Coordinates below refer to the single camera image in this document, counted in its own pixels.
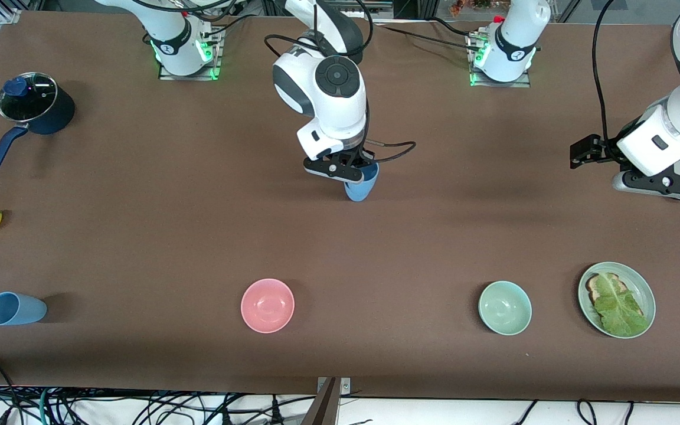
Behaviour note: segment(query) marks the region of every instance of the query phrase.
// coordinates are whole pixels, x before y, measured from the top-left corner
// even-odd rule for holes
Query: green plate
[[[621,281],[626,284],[626,287],[631,290],[634,295],[634,299],[637,304],[639,304],[642,312],[645,313],[645,318],[647,319],[647,328],[634,336],[616,336],[610,332],[605,331],[602,328],[602,320],[597,311],[594,310],[594,306],[591,303],[591,298],[589,297],[589,290],[586,289],[586,283],[589,279],[594,277],[595,274],[600,273],[615,273],[620,277]],[[647,280],[642,277],[641,274],[637,273],[634,269],[629,266],[624,266],[620,263],[612,263],[612,261],[607,261],[606,263],[597,263],[591,266],[584,272],[578,283],[578,306],[581,307],[581,311],[584,313],[589,322],[594,325],[595,328],[599,329],[605,335],[612,336],[613,338],[620,339],[631,339],[641,336],[652,326],[652,322],[655,321],[655,296],[652,294],[650,285],[647,285]]]
[[[500,335],[518,335],[531,321],[531,301],[513,282],[490,283],[479,297],[479,317]]]

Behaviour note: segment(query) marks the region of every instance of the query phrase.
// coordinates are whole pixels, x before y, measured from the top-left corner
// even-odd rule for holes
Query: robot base
[[[529,72],[524,71],[524,73],[515,81],[510,81],[510,83],[501,83],[501,81],[495,81],[486,76],[486,74],[475,66],[477,57],[483,54],[483,51],[488,43],[489,34],[486,32],[486,27],[481,27],[478,31],[472,32],[465,36],[466,45],[476,46],[482,51],[472,51],[469,50],[467,54],[467,59],[469,59],[469,83],[471,86],[488,86],[488,87],[518,87],[523,89],[528,89],[531,87],[529,82]]]
[[[211,57],[211,60],[203,66],[197,73],[188,76],[178,76],[170,73],[161,64],[159,65],[159,79],[160,80],[177,80],[177,81],[216,81],[219,80],[219,72],[222,68],[222,54],[224,54],[224,35],[226,31],[222,30],[224,27],[212,27],[209,22],[205,22],[205,32],[217,32],[210,37],[205,38],[202,42],[206,45],[201,45],[201,52],[206,57]]]

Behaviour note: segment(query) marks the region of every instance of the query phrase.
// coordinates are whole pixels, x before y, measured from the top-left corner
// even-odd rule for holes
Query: blue cup
[[[0,326],[26,325],[46,316],[46,304],[22,293],[0,293]]]
[[[345,183],[345,194],[354,202],[367,199],[377,181],[377,175],[380,174],[380,165],[377,162],[359,169],[364,173],[364,180],[361,183]]]

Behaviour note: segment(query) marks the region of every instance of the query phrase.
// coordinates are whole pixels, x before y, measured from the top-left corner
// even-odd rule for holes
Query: green led light
[[[153,48],[153,55],[156,57],[156,61],[161,64],[162,59],[159,57],[159,51],[156,50],[156,46],[154,46],[153,43],[151,44],[151,48]]]
[[[201,59],[208,62],[208,60],[211,58],[211,53],[205,50],[206,43],[200,41],[196,43],[196,48],[198,49],[199,54],[201,55]]]

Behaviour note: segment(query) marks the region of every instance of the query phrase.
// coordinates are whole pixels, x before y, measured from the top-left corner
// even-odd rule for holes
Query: brown table
[[[531,89],[469,87],[462,50],[375,30],[370,137],[419,147],[361,204],[302,169],[307,119],[272,86],[262,38],[303,30],[249,19],[215,83],[158,81],[130,15],[24,13],[2,30],[0,85],[39,70],[78,105],[0,171],[0,291],[50,307],[0,328],[17,384],[310,393],[337,375],[364,395],[680,400],[680,202],[614,191],[613,164],[568,167],[600,128],[591,27],[548,27]],[[679,78],[668,27],[606,27],[600,43],[617,131]],[[642,337],[604,336],[578,309],[578,277],[605,260],[650,282]],[[295,293],[277,334],[238,311],[262,277]],[[501,279],[534,306],[519,336],[478,317]]]

